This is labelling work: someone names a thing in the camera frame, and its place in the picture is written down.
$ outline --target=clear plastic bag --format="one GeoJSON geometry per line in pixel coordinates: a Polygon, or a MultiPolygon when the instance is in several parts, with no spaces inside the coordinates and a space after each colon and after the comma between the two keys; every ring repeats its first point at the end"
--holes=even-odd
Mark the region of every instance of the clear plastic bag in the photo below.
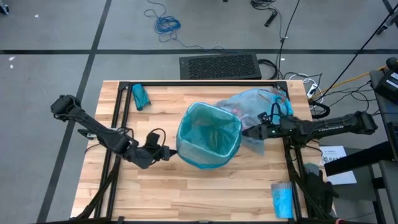
{"type": "MultiPolygon", "coordinates": [[[[275,103],[279,107],[274,107],[272,122],[279,124],[279,112],[281,114],[293,114],[293,109],[286,93],[276,88],[246,90],[230,99],[218,102],[215,106],[235,114],[241,120],[243,130],[245,130],[261,123],[257,117],[259,114],[266,112],[271,115],[272,105],[275,103]]],[[[264,155],[264,141],[243,136],[242,145],[260,155],[264,155]]]]}
{"type": "Polygon", "coordinates": [[[178,128],[177,152],[191,165],[215,169],[235,156],[241,137],[242,123],[237,116],[196,102],[188,108],[178,128]]]}

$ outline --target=blue cable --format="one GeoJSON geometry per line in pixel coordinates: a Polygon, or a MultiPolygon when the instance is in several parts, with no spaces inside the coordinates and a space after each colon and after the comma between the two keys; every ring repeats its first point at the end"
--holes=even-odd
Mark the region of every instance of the blue cable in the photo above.
{"type": "Polygon", "coordinates": [[[161,4],[161,3],[157,3],[157,2],[152,2],[150,0],[147,0],[147,2],[151,3],[151,4],[156,4],[156,5],[160,5],[164,8],[164,12],[162,13],[162,15],[158,16],[155,12],[154,9],[147,9],[144,11],[144,15],[148,18],[150,17],[154,17],[156,18],[155,24],[154,24],[154,30],[155,33],[159,34],[159,42],[160,43],[166,43],[170,40],[175,40],[177,42],[179,42],[182,46],[186,47],[186,48],[192,48],[192,47],[196,47],[199,49],[204,50],[205,52],[209,52],[211,50],[225,50],[224,47],[221,46],[216,46],[213,47],[210,50],[205,50],[203,47],[199,46],[199,45],[192,45],[192,46],[188,46],[185,45],[181,42],[181,40],[178,39],[178,35],[177,35],[177,30],[179,30],[179,28],[181,28],[181,23],[178,19],[174,18],[174,16],[165,16],[166,12],[167,12],[167,8],[165,5],[161,4]],[[167,35],[169,38],[167,40],[162,40],[162,36],[167,35]]]}

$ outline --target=wood grain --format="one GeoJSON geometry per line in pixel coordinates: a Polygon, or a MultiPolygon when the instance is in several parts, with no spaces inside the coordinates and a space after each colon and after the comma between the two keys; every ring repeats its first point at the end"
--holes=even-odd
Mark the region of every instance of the wood grain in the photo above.
{"type": "MultiPolygon", "coordinates": [[[[303,83],[287,83],[294,115],[311,119],[303,83]]],[[[95,114],[103,125],[111,125],[118,85],[118,81],[103,83],[95,114]]],[[[149,131],[163,128],[167,133],[165,144],[175,148],[175,135],[188,106],[196,101],[214,104],[251,88],[253,86],[146,86],[152,104],[144,111],[137,111],[132,98],[127,126],[134,130],[134,137],[141,144],[149,131]]],[[[96,141],[90,141],[88,147],[94,144],[96,141]]],[[[271,196],[272,183],[289,181],[282,140],[267,139],[264,148],[265,156],[259,156],[242,147],[228,164],[217,170],[198,170],[178,156],[147,170],[122,161],[113,219],[122,215],[126,220],[283,221],[275,217],[271,196]]],[[[320,153],[313,149],[302,149],[302,154],[304,163],[318,164],[321,159],[320,153]]],[[[72,216],[78,215],[98,190],[104,155],[101,146],[87,152],[72,216]]],[[[300,203],[306,213],[303,200],[300,203]]]]}

